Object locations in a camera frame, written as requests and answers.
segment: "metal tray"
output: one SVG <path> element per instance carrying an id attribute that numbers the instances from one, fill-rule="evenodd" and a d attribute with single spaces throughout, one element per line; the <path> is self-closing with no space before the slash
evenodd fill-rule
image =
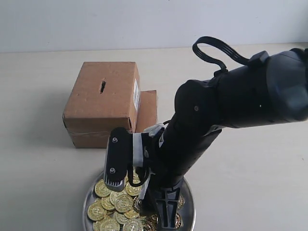
<path id="1" fill-rule="evenodd" d="M 103 178 L 103 172 L 94 180 L 93 184 L 91 185 L 89 191 L 87 192 L 85 201 L 83 203 L 82 208 L 82 226 L 84 231 L 93 231 L 93 221 L 88 218 L 87 209 L 89 205 L 94 203 L 95 199 L 98 196 L 94 192 L 94 187 L 96 183 Z M 195 208 L 194 208 L 194 201 L 191 189 L 184 179 L 182 184 L 181 193 L 185 198 L 185 204 L 183 208 L 179 211 L 180 216 L 182 217 L 182 226 L 178 229 L 179 231 L 192 231 L 195 223 Z"/>

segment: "white wall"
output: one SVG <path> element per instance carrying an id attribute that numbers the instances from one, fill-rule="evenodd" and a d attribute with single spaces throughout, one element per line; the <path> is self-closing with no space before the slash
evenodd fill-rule
<path id="1" fill-rule="evenodd" d="M 0 52 L 308 41 L 308 0 L 1 0 Z"/>

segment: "table surface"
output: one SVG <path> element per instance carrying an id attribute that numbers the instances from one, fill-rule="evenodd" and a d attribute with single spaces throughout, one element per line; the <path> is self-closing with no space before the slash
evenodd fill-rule
<path id="1" fill-rule="evenodd" d="M 308 44 L 235 46 L 243 56 Z M 209 54 L 238 64 L 214 48 Z M 82 231 L 89 186 L 104 149 L 75 149 L 62 112 L 84 61 L 136 61 L 141 89 L 157 89 L 158 121 L 178 87 L 217 66 L 191 48 L 0 54 L 0 230 Z M 196 231 L 304 231 L 308 227 L 308 122 L 226 128 L 186 174 Z"/>

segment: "pile of gold coins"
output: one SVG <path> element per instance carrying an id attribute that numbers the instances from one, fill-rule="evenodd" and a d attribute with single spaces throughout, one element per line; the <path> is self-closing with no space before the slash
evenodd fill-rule
<path id="1" fill-rule="evenodd" d="M 89 219 L 93 221 L 93 231 L 156 231 L 157 215 L 141 217 L 139 214 L 141 201 L 138 195 L 141 186 L 132 187 L 127 176 L 125 188 L 121 192 L 108 189 L 103 180 L 95 185 L 95 193 L 99 197 L 88 207 Z M 139 178 L 134 172 L 134 183 L 139 183 Z M 180 195 L 178 210 L 185 203 Z M 179 213 L 176 214 L 176 228 L 182 225 Z"/>

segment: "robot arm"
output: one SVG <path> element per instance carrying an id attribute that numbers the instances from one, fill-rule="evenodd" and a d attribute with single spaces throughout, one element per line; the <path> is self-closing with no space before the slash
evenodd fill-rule
<path id="1" fill-rule="evenodd" d="M 243 66 L 225 64 L 199 50 L 207 43 Z M 308 49 L 269 56 L 266 51 L 245 59 L 224 42 L 201 37 L 193 51 L 220 66 L 208 81 L 188 80 L 175 96 L 175 114 L 167 127 L 129 134 L 112 131 L 105 162 L 105 183 L 116 191 L 124 177 L 142 184 L 141 214 L 158 214 L 158 230 L 175 229 L 175 215 L 185 173 L 224 127 L 244 128 L 306 120 L 308 117 Z M 132 167 L 141 182 L 134 184 Z"/>

